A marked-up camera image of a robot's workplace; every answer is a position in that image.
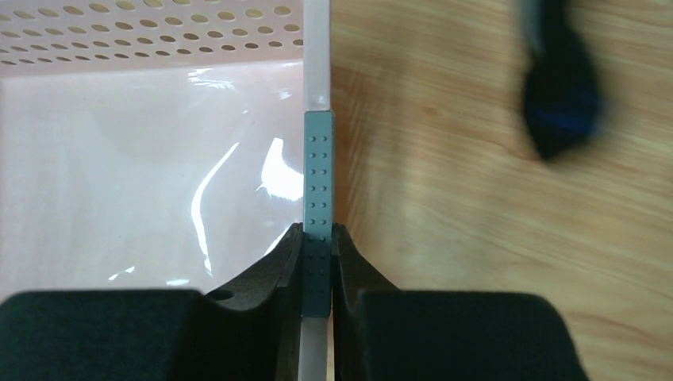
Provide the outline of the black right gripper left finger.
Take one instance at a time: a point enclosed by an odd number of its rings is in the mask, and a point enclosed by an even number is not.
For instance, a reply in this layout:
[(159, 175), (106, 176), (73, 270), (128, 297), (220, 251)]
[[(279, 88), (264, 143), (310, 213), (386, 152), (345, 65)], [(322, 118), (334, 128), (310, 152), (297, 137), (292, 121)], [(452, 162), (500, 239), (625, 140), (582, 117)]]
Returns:
[(302, 227), (219, 288), (31, 291), (1, 305), (4, 380), (295, 380)]

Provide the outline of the pink plastic basket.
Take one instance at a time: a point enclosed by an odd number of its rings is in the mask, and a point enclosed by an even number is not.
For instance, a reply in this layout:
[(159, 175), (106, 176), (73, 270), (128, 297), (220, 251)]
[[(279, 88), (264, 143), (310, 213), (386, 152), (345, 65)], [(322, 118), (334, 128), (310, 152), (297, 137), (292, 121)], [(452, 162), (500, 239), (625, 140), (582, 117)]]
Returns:
[(327, 1), (4, 1), (1, 305), (207, 294), (302, 227), (298, 377), (327, 377)]

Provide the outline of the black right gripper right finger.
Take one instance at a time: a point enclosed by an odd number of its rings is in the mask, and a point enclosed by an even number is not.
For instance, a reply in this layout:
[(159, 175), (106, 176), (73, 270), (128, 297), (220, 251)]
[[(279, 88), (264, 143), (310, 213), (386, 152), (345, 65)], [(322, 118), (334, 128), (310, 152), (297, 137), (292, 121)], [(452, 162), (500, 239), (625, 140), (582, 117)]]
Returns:
[(332, 235), (338, 380), (585, 380), (567, 326), (535, 294), (396, 287)]

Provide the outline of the black blue sock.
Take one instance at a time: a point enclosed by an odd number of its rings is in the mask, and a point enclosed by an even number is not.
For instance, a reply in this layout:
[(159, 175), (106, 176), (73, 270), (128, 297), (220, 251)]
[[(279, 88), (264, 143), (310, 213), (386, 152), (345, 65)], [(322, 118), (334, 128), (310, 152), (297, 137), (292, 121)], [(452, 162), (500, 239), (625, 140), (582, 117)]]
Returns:
[(572, 25), (568, 1), (520, 3), (529, 68), (521, 116), (537, 155), (550, 161), (596, 133), (604, 96), (583, 38)]

